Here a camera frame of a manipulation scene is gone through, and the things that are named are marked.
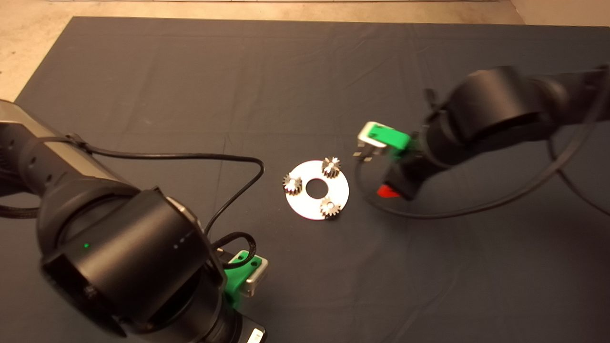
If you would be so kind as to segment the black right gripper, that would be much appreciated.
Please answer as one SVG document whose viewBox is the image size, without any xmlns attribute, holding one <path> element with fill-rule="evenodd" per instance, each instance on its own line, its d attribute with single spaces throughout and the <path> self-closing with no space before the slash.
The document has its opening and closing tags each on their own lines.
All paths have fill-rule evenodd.
<svg viewBox="0 0 610 343">
<path fill-rule="evenodd" d="M 433 163 L 423 154 L 408 152 L 390 163 L 384 184 L 377 189 L 380 198 L 414 200 L 427 178 L 433 174 Z"/>
</svg>

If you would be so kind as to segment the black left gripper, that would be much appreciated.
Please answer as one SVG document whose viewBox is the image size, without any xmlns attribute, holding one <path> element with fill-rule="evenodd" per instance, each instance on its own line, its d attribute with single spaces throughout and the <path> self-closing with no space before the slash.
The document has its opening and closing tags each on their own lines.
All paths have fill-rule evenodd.
<svg viewBox="0 0 610 343">
<path fill-rule="evenodd" d="M 231 338 L 232 343 L 265 343 L 266 340 L 267 332 L 263 325 L 240 312 L 235 313 L 235 328 Z"/>
</svg>

